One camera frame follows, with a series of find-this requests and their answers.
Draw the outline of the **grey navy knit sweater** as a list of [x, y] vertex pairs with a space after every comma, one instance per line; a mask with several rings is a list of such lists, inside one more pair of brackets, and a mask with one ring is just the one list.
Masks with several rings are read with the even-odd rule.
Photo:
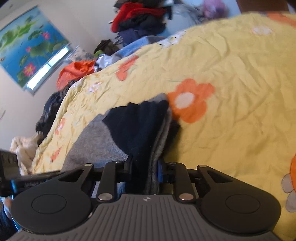
[[62, 171], [86, 163], [100, 168], [108, 162], [123, 161], [130, 169], [126, 192], [157, 194], [158, 162], [179, 128], [164, 93], [139, 104], [111, 108], [83, 129], [68, 152]]

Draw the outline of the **dark patterned clothes heap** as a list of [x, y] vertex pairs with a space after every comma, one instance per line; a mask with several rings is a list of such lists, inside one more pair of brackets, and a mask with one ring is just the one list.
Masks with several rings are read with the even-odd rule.
[[36, 132], [41, 132], [43, 138], [47, 137], [64, 97], [75, 82], [77, 80], [68, 82], [62, 90], [54, 92], [45, 103], [43, 113], [36, 123]]

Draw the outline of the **pile of dark red clothes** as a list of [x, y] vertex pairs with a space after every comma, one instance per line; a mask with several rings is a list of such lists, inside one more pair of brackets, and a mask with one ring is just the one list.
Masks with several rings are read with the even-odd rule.
[[124, 46], [145, 36], [161, 35], [172, 16], [173, 1], [116, 1], [109, 22], [115, 44]]

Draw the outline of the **cream fluffy blanket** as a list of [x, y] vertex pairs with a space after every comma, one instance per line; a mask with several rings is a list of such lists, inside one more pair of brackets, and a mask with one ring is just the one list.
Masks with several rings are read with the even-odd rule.
[[36, 132], [32, 137], [14, 137], [11, 142], [10, 151], [15, 153], [18, 159], [18, 167], [21, 175], [31, 173], [32, 161], [36, 150], [43, 140], [43, 133]]

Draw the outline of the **yellow floral bed quilt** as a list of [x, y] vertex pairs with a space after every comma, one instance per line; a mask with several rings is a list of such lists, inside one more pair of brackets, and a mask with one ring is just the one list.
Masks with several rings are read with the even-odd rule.
[[295, 15], [248, 13], [180, 31], [76, 82], [36, 151], [60, 170], [98, 114], [164, 93], [181, 131], [166, 161], [208, 165], [274, 195], [295, 239]]

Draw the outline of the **orange plastic bag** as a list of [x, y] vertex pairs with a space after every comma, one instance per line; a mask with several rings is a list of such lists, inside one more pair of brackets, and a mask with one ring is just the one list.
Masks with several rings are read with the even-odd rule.
[[71, 80], [80, 80], [94, 72], [95, 60], [76, 61], [64, 67], [57, 80], [57, 90], [62, 90]]

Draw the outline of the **lotus print window blind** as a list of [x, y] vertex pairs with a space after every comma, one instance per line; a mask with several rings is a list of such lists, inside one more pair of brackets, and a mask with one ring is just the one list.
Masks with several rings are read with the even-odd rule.
[[1, 66], [19, 87], [35, 91], [70, 54], [69, 45], [36, 6], [1, 29]]

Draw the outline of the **light blue folded blanket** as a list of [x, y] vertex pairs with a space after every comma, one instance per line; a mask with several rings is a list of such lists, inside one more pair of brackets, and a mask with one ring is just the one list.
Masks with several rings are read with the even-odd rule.
[[145, 45], [150, 45], [154, 44], [155, 42], [159, 42], [161, 40], [165, 39], [163, 36], [144, 36], [128, 45], [125, 47], [121, 48], [117, 52], [115, 52], [112, 57], [118, 57], [118, 58], [124, 58], [127, 57], [137, 50], [139, 50], [141, 47]]

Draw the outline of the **clear plastic bag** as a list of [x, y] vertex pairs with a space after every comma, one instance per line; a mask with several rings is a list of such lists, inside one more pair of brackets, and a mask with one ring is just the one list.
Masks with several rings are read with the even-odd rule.
[[187, 4], [174, 4], [171, 12], [166, 18], [166, 29], [163, 36], [169, 36], [176, 32], [199, 25], [204, 20], [203, 8], [193, 7]]

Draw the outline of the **pink plastic bag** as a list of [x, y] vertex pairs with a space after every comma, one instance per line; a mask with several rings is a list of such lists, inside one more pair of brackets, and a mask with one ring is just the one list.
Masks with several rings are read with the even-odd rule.
[[204, 0], [203, 13], [208, 19], [219, 19], [228, 15], [228, 9], [222, 0]]

